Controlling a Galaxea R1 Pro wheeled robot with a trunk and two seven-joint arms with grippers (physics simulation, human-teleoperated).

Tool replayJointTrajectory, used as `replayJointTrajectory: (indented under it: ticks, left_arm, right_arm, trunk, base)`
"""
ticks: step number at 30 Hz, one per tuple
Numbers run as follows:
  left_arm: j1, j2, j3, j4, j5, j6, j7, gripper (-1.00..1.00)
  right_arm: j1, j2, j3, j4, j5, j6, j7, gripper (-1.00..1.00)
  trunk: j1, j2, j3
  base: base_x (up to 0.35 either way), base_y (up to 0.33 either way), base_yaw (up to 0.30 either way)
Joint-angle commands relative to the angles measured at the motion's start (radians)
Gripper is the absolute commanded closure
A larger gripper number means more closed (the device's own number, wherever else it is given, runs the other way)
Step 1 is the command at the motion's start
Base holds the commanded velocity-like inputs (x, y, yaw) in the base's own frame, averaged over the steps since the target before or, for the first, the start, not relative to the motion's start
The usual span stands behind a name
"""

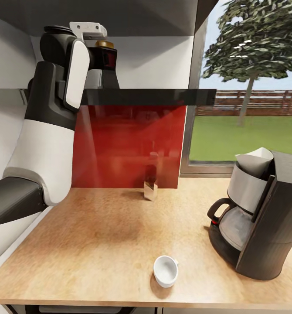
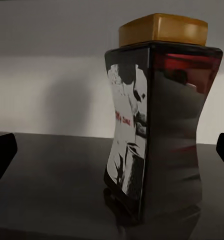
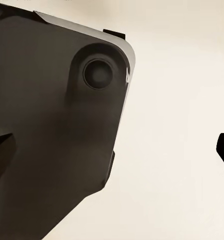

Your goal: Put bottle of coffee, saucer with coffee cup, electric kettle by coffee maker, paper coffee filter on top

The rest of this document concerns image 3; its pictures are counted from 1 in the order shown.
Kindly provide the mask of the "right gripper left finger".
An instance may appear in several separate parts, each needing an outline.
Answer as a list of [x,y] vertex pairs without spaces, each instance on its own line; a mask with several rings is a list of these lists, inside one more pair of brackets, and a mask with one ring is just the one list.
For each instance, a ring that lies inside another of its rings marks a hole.
[[17,142],[13,133],[0,136],[0,180],[17,152]]

